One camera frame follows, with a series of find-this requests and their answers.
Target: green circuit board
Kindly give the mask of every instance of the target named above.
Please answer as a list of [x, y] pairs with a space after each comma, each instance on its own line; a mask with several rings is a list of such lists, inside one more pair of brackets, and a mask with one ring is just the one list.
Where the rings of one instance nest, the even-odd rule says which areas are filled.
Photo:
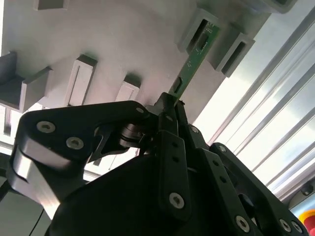
[[198, 29], [196, 33], [197, 38], [195, 35], [193, 39], [195, 43], [189, 57], [168, 92], [170, 95], [176, 97], [175, 105], [208, 54], [213, 42], [219, 34], [219, 31], [219, 27], [207, 21], [205, 21], [204, 26], [201, 26], [201, 28]]

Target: black mechanical part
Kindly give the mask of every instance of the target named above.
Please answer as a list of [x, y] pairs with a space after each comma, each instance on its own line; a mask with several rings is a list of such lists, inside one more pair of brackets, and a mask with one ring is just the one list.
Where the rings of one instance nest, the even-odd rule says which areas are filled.
[[311, 183], [307, 182], [306, 184], [303, 185], [303, 187], [301, 188], [301, 193], [304, 195], [304, 196], [308, 196], [310, 195], [311, 193], [313, 193], [314, 191], [314, 187]]
[[291, 230], [292, 222], [296, 222], [303, 229], [303, 235], [307, 235], [302, 223], [225, 145], [215, 143], [209, 150], [216, 153], [237, 177], [241, 185], [239, 189], [242, 189], [254, 205], [255, 219], [264, 235], [301, 235], [295, 229]]
[[[307, 235], [227, 147], [206, 144], [188, 123], [183, 102], [174, 107], [174, 99], [163, 93], [155, 115], [128, 101], [21, 118], [7, 177], [49, 213], [46, 235]], [[55, 130], [39, 132], [40, 121]], [[69, 137], [84, 145], [69, 148]], [[129, 147], [140, 148], [140, 155], [89, 184], [82, 182], [88, 161]], [[254, 213], [240, 193], [249, 197]]]

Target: silver screw head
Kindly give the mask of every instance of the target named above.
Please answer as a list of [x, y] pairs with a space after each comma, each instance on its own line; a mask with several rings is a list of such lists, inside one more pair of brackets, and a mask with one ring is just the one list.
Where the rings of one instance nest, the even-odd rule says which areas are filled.
[[172, 117], [170, 116], [166, 116], [167, 119], [169, 119], [170, 121], [173, 121]]
[[140, 107], [137, 107], [137, 109], [136, 109], [138, 112], [140, 112], [140, 113], [144, 113], [144, 110], [142, 110]]
[[287, 232], [291, 232], [291, 227], [288, 225], [288, 223], [286, 223], [284, 220], [280, 219], [280, 224], [282, 226], [282, 228], [287, 231]]
[[84, 146], [84, 142], [77, 137], [70, 137], [65, 142], [67, 147], [74, 150], [80, 150]]
[[191, 127], [191, 130], [192, 130], [193, 132], [195, 132], [195, 133], [198, 133], [198, 132], [199, 132], [199, 130], [198, 130], [195, 126], [192, 126], [192, 127]]
[[185, 206], [184, 199], [178, 193], [171, 193], [169, 195], [169, 202], [177, 209], [182, 209]]
[[303, 233], [303, 230], [301, 229], [301, 227], [294, 221], [291, 222], [292, 225], [294, 226], [294, 228], [299, 232], [299, 233]]
[[39, 123], [37, 123], [36, 127], [40, 132], [46, 134], [52, 133], [56, 130], [55, 125], [49, 121], [40, 121]]
[[242, 216], [237, 215], [235, 217], [235, 222], [237, 226], [240, 227], [240, 229], [243, 230], [245, 233], [248, 233], [250, 231], [250, 225]]
[[223, 147], [222, 145], [219, 145], [219, 149], [220, 149], [222, 152], [226, 152], [225, 147]]

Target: slot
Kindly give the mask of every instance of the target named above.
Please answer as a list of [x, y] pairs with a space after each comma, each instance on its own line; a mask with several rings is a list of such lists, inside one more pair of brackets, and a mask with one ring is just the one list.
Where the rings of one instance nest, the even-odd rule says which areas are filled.
[[235, 49], [231, 57], [228, 59], [228, 61], [222, 68], [221, 71], [223, 74], [226, 74], [228, 72], [228, 70], [231, 68], [231, 66], [233, 65], [233, 63], [235, 62], [235, 60], [238, 58], [238, 56], [241, 54], [241, 52], [243, 51], [245, 47], [246, 47], [246, 43], [240, 42], [240, 44], [237, 46], [237, 48]]
[[208, 21], [206, 20], [202, 20], [196, 33], [194, 34], [194, 36], [192, 37], [192, 40], [190, 41], [188, 47], [187, 47], [187, 52], [190, 53], [193, 49], [193, 47], [195, 46], [195, 44], [198, 42], [198, 39], [200, 38], [203, 30], [206, 28], [208, 24]]

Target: gray bracket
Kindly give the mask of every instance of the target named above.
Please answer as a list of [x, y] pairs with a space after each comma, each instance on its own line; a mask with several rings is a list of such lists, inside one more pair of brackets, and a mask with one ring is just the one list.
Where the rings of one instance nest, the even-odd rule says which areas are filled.
[[67, 9], [69, 0], [34, 0], [33, 7], [35, 10], [48, 9]]
[[24, 113], [45, 96], [46, 85], [53, 70], [49, 67], [30, 78], [16, 74], [16, 52], [0, 57], [0, 104]]
[[216, 71], [230, 77], [255, 41], [241, 33], [233, 25], [221, 33], [220, 40], [208, 57]]
[[188, 26], [186, 27], [183, 36], [181, 37], [180, 41], [177, 44], [179, 51], [184, 52], [188, 47], [193, 38], [196, 34], [201, 22], [206, 20], [211, 22], [216, 26], [220, 26], [219, 19], [209, 13], [207, 10], [203, 8], [196, 9], [195, 13], [193, 14]]
[[287, 13], [297, 0], [241, 0], [255, 11]]

